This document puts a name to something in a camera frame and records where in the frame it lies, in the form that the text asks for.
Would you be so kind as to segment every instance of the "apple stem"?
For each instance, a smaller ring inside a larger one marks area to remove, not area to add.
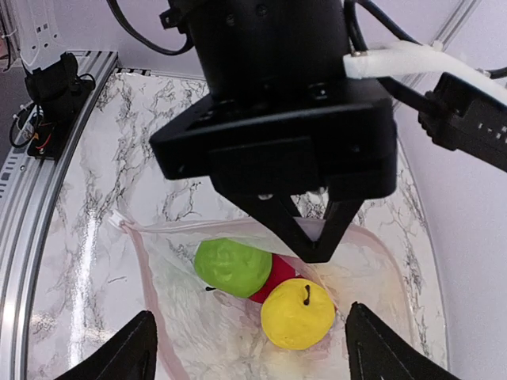
[[[303,303],[304,303],[306,306],[308,306],[308,305],[310,305],[310,285],[306,285],[304,288],[305,288],[305,289],[307,290],[307,292],[308,292],[308,297],[307,297],[307,299],[305,299],[305,300],[303,301]]]

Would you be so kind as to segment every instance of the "black device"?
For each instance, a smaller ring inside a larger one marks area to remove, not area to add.
[[[388,92],[347,79],[341,3],[171,0],[166,27],[196,47],[210,94],[151,138],[171,180],[210,176],[215,190],[306,262],[326,262],[366,199],[396,187]],[[291,196],[327,190],[312,241]]]
[[[32,134],[24,142],[15,142],[13,132],[20,125],[15,120],[10,143],[15,148],[29,144],[27,153],[35,158],[58,160],[86,99],[95,89],[95,79],[90,74],[78,75],[78,61],[68,52],[45,69],[25,73],[26,89],[36,110]]]
[[[426,94],[443,110],[419,114],[419,123],[438,146],[462,150],[507,172],[507,108],[475,87],[442,74]]]

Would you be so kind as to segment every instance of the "green apple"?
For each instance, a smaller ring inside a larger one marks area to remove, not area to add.
[[[273,255],[229,239],[216,239],[200,243],[193,265],[210,286],[248,298],[267,281]]]

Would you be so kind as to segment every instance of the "metal frame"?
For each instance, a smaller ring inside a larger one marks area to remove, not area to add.
[[[26,377],[29,320],[36,279],[55,201],[117,53],[75,53],[97,88],[86,102],[59,161],[36,160],[12,149],[0,172],[0,378]]]

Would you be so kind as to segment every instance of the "black mount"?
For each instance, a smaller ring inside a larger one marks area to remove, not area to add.
[[[351,380],[459,380],[414,350],[365,305],[353,304],[345,334]]]
[[[137,314],[87,360],[56,380],[153,380],[157,325],[152,313]]]
[[[326,222],[320,238],[312,241],[295,221],[294,217],[301,215],[289,196],[273,196],[266,200],[256,196],[228,196],[228,199],[268,227],[307,263],[325,263],[331,259],[363,204],[362,199],[330,201],[324,215]]]
[[[58,159],[95,82],[80,78],[77,59],[71,53],[64,53],[57,63],[44,70],[27,71],[25,84],[43,115],[28,154]]]
[[[459,380],[414,350],[365,305],[345,323],[351,380]],[[139,313],[87,360],[56,380],[153,380],[157,326]]]

